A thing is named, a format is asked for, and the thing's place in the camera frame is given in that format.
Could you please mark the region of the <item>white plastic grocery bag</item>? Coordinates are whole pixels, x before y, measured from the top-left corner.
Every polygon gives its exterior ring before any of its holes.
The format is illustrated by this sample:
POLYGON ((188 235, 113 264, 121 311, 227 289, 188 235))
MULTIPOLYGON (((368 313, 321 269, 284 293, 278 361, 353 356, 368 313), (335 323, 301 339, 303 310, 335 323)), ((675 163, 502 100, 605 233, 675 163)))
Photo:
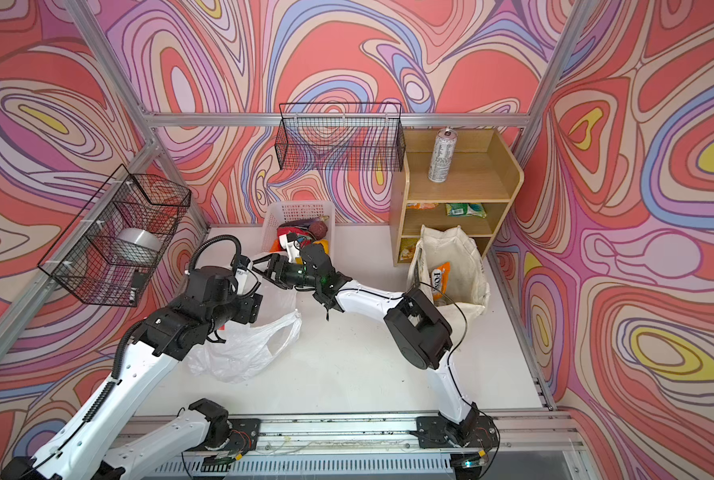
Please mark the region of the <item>white plastic grocery bag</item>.
POLYGON ((262 296, 257 320, 252 324, 228 322, 218 330, 219 343, 195 346, 185 358, 194 375, 209 375, 225 383, 241 383, 269 367, 298 338, 302 318, 296 308, 296 292, 283 290, 238 271, 242 293, 253 287, 262 296))

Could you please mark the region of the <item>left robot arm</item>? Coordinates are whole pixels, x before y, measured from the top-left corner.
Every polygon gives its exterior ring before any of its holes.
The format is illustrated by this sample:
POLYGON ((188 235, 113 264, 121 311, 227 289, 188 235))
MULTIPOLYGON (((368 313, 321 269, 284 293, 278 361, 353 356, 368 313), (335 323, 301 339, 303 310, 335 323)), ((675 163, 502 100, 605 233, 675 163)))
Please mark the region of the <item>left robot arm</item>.
POLYGON ((187 268, 182 294, 133 324, 112 370, 72 419, 31 456, 16 456, 3 479, 139 479, 194 447, 219 450, 234 433, 225 408, 200 399, 175 421, 120 449, 112 444, 155 387, 197 345, 228 322, 256 320, 261 295, 244 292, 238 275, 250 260, 229 234, 205 241, 187 268))

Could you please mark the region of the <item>white plastic perforated basket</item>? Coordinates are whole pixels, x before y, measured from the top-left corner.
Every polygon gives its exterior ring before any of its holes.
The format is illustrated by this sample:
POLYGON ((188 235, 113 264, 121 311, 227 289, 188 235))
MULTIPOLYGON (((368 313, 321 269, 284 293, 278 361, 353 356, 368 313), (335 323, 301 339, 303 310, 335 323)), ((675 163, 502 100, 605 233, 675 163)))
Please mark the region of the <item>white plastic perforated basket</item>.
POLYGON ((332 255, 335 250, 335 205, 326 200, 292 200, 272 203, 267 210, 262 229, 260 251, 262 253, 285 253, 279 237, 283 230, 308 233, 309 225, 315 220, 327 223, 329 231, 320 243, 326 253, 332 255))

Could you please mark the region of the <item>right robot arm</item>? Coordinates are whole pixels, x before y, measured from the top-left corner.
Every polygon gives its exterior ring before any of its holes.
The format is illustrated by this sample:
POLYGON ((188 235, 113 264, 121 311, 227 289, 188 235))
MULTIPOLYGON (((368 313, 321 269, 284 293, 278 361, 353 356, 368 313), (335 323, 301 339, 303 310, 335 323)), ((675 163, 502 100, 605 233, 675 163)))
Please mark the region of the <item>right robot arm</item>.
POLYGON ((280 289, 310 292, 326 311, 358 314, 387 328, 402 357, 428 373, 437 398, 434 427, 416 427, 426 448, 436 444, 466 447, 477 429, 480 410, 463 395, 454 377, 453 327, 419 288, 403 293, 368 287, 338 271, 319 244, 300 252, 300 262, 279 253, 253 261, 253 272, 280 289))

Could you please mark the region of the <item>yellow corn chips bag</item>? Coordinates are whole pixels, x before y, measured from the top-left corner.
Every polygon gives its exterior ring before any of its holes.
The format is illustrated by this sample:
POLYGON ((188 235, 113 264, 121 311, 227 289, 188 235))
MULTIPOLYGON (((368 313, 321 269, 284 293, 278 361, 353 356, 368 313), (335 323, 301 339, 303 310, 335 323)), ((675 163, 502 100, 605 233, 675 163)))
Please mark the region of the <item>yellow corn chips bag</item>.
POLYGON ((418 243, 418 238, 403 237, 400 239, 399 252, 398 252, 398 262, 399 263, 409 263, 412 261, 416 245, 418 243))

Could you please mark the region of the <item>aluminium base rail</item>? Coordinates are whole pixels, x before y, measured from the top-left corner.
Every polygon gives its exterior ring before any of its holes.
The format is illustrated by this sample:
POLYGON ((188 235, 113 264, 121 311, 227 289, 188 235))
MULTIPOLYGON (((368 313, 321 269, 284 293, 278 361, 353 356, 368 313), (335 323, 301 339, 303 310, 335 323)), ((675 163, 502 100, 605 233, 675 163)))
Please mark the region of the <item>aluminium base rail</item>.
POLYGON ((102 458, 120 479, 597 479, 568 416, 497 413, 461 444, 427 413, 230 418, 227 443, 198 437, 195 415, 142 418, 102 458))

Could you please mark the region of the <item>dark red toy fruit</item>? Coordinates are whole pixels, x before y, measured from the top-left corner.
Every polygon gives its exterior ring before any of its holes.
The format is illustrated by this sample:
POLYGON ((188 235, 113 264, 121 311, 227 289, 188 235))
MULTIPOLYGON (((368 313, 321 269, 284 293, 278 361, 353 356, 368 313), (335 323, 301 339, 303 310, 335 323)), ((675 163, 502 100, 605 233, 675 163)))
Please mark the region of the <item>dark red toy fruit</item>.
POLYGON ((328 234, 329 228, 326 222, 315 220, 309 225, 308 231, 315 240, 322 240, 328 234))

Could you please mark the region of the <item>cream canvas tote bag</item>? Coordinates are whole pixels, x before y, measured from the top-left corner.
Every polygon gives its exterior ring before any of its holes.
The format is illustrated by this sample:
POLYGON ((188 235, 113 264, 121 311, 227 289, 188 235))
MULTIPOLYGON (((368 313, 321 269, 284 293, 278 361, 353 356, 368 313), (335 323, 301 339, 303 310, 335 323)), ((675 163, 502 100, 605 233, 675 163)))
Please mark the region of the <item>cream canvas tote bag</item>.
POLYGON ((467 320, 483 314, 490 288, 475 241, 460 226, 444 231, 421 227, 410 263, 407 287, 418 287, 444 315, 467 320))

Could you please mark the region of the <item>silver drink can back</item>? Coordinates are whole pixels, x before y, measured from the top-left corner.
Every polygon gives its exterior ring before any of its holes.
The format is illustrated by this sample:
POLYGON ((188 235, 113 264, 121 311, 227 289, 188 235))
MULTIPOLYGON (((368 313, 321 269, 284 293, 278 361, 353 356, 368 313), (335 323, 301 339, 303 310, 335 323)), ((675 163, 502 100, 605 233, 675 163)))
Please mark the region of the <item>silver drink can back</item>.
POLYGON ((441 129, 434 141, 428 179, 434 183, 443 183, 448 177, 453 154, 457 143, 457 133, 451 128, 441 129))

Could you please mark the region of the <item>green snack bag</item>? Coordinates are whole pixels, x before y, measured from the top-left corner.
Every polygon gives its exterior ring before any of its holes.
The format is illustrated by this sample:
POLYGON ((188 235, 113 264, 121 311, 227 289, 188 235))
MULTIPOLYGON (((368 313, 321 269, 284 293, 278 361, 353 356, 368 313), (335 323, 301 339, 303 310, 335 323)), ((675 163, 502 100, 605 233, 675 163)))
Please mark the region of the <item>green snack bag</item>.
POLYGON ((445 212, 449 217, 486 218, 487 212, 479 203, 446 203, 445 212))

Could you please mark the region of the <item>wooden shelf unit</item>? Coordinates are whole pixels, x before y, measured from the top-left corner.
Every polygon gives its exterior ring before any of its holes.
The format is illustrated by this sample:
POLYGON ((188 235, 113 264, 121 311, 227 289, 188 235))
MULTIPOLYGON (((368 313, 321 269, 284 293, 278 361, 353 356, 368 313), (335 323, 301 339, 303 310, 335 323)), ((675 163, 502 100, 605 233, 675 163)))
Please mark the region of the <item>wooden shelf unit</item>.
POLYGON ((464 129, 457 143, 448 177, 443 183, 428 179, 435 130, 407 129, 403 169, 392 176, 389 228, 391 251, 398 262, 400 239, 420 239, 421 227, 447 230, 460 226, 486 255, 513 205, 524 173, 496 129, 464 129), (486 218, 449 217, 446 203, 479 203, 486 218))

